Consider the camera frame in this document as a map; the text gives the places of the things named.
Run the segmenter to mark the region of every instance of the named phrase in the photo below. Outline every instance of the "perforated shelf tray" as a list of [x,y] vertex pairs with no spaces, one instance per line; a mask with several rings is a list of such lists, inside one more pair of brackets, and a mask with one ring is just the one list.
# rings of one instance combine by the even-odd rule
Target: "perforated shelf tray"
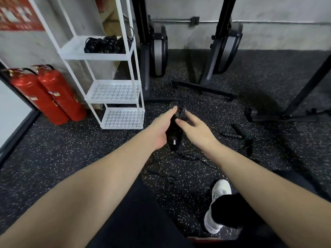
[[85,53],[85,41],[89,38],[104,38],[104,36],[75,36],[67,42],[59,54],[66,60],[110,60],[110,61],[130,61],[133,49],[136,47],[136,40],[132,42],[129,54],[94,54]]
[[[134,81],[134,90],[139,98],[139,81]],[[131,80],[95,80],[86,94],[90,104],[135,104]]]
[[[140,108],[142,122],[145,110]],[[138,119],[137,108],[107,108],[101,121],[101,128],[105,130],[142,129]]]

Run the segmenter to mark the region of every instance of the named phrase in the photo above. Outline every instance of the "red sign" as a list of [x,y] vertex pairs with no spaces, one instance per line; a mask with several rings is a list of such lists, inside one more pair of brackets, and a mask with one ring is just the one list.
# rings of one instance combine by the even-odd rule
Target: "red sign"
[[0,0],[0,30],[42,30],[28,0]]

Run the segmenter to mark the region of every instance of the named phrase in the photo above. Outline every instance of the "black gym floor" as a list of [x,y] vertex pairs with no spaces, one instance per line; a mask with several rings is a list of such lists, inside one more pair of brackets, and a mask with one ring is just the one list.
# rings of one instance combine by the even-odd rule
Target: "black gym floor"
[[[242,141],[224,138],[220,131],[234,133],[232,123],[256,140],[253,158],[262,166],[292,169],[313,183],[319,194],[331,200],[331,118],[317,123],[249,123],[247,105],[260,110],[284,109],[307,83],[329,52],[291,50],[239,50],[228,71],[214,75],[211,86],[240,93],[237,100],[200,94],[187,88],[174,90],[173,78],[197,82],[207,60],[206,50],[170,50],[166,75],[151,79],[153,96],[181,91],[184,106],[205,121],[225,145],[240,149]],[[298,112],[331,107],[331,74],[309,95]],[[145,127],[165,112],[166,104],[147,104]],[[93,115],[81,122],[52,125],[40,117],[16,147],[0,171],[0,233],[29,206],[67,176],[113,151],[136,130],[101,130]],[[184,140],[181,153],[198,155]],[[154,159],[169,153],[167,147]],[[211,201],[213,184],[224,178],[211,162],[184,161],[168,155],[150,173],[151,159],[141,172],[143,181],[185,236],[211,236],[203,228],[203,217]],[[217,237],[232,239],[238,231],[223,227]]]

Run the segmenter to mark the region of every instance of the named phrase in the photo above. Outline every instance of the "fire extinguisher handle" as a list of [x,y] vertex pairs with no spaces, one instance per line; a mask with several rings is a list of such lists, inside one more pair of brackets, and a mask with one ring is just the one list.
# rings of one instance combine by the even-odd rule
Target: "fire extinguisher handle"
[[52,70],[55,70],[54,67],[50,64],[46,64],[46,66],[50,67]]
[[38,76],[38,74],[37,74],[36,72],[34,72],[32,69],[29,69],[29,68],[23,68],[23,70],[30,71],[32,74],[35,74],[36,76]]

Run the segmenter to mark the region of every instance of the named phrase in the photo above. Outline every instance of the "person's left hand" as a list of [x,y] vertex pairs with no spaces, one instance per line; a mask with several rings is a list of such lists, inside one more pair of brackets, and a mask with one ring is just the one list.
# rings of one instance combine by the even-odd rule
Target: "person's left hand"
[[177,111],[177,106],[161,114],[145,130],[149,137],[155,141],[155,149],[162,148],[167,143],[166,130],[169,128],[170,119]]

